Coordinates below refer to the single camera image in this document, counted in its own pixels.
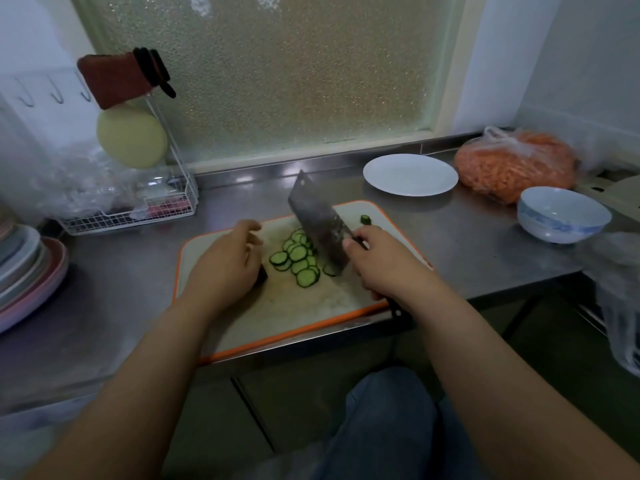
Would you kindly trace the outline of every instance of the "stainless steel countertop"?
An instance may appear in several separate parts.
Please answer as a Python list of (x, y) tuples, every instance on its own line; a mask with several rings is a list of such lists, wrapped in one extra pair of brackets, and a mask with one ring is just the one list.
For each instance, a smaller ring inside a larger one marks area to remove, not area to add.
[[(451, 161), (453, 152), (436, 156)], [(570, 248), (535, 240), (517, 225), (514, 209), (460, 184), (443, 195), (405, 198), (367, 184), (361, 164), (317, 171), (312, 178), (332, 204), (361, 199), (378, 204), (467, 299), (579, 271)], [(194, 217), (71, 240), (72, 268), (62, 288), (32, 317), (0, 335), (0, 416), (94, 394), (170, 304), (182, 244), (240, 218), (290, 214), (287, 195), (294, 180), (204, 190)], [(380, 321), (391, 320), (382, 314), (319, 336)], [(251, 367), (264, 364), (263, 353), (252, 354)], [(219, 373), (232, 373), (234, 361), (240, 359), (225, 361)]]

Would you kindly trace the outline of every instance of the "jeans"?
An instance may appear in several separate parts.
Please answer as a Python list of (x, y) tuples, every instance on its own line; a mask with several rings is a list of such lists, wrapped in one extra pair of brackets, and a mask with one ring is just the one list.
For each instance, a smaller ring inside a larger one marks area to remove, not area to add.
[(486, 479), (448, 398), (435, 404), (411, 369), (366, 376), (313, 480)]

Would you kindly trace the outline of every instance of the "knife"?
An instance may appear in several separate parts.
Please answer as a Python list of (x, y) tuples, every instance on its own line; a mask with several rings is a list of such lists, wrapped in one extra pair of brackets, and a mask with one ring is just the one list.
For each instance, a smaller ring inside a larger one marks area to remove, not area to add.
[[(336, 274), (341, 274), (349, 263), (349, 257), (342, 248), (345, 238), (350, 237), (363, 249), (368, 249), (364, 241), (351, 232), (335, 209), (322, 199), (316, 185), (302, 170), (293, 184), (288, 202), (302, 229), (320, 254), (331, 263)], [(387, 298), (387, 301), (394, 317), (412, 318), (395, 300)]]

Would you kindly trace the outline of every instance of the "frosted glass window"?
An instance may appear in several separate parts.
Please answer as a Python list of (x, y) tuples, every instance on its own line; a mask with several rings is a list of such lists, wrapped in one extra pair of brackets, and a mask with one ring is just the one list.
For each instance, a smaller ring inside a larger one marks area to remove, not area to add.
[(157, 48), (188, 161), (430, 129), (464, 0), (74, 0), (100, 53)]

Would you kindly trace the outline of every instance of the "hand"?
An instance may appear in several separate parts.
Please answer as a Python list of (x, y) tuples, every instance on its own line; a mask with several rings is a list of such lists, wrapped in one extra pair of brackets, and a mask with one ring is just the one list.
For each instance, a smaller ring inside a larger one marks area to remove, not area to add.
[(251, 290), (262, 263), (262, 226), (242, 220), (198, 259), (180, 296), (208, 314), (219, 313)]
[(406, 303), (416, 283), (424, 285), (436, 278), (402, 242), (379, 227), (364, 226), (354, 234), (368, 243), (369, 249), (352, 239), (345, 239), (342, 247), (373, 299), (388, 296)]

